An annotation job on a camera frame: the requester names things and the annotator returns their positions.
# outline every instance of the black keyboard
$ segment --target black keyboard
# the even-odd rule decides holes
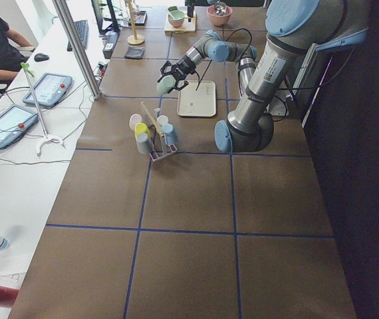
[[[86,46],[88,45],[88,31],[89,31],[88,21],[87,20],[74,21],[74,26],[76,27],[77,34],[80,38],[83,48],[86,49]],[[72,51],[70,41],[68,42],[67,51]]]

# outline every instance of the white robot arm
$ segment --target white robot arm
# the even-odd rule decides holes
[[[257,67],[254,48],[220,41],[214,31],[208,31],[177,64],[163,66],[158,92],[181,90],[186,76],[206,57],[234,61],[243,95],[227,119],[216,124],[215,143],[222,152],[262,150],[273,137],[273,121],[266,108],[295,59],[313,43],[319,45],[318,51],[363,43],[369,11],[369,0],[273,0],[267,11],[267,44]]]

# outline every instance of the wooden stand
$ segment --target wooden stand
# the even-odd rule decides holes
[[[126,0],[126,3],[128,4],[128,8],[129,8],[130,24],[132,26],[132,32],[133,32],[133,35],[130,35],[128,37],[128,43],[130,45],[141,45],[142,43],[144,43],[145,38],[142,35],[136,34],[134,9],[132,7],[132,0]]]

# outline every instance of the tablet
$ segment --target tablet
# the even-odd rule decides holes
[[[38,120],[36,112],[11,105],[0,115],[0,149],[7,148]]]
[[[45,108],[52,108],[57,105],[60,99],[71,86],[72,77],[55,73],[44,73],[34,85],[37,102]],[[24,97],[23,102],[35,105],[31,91]]]

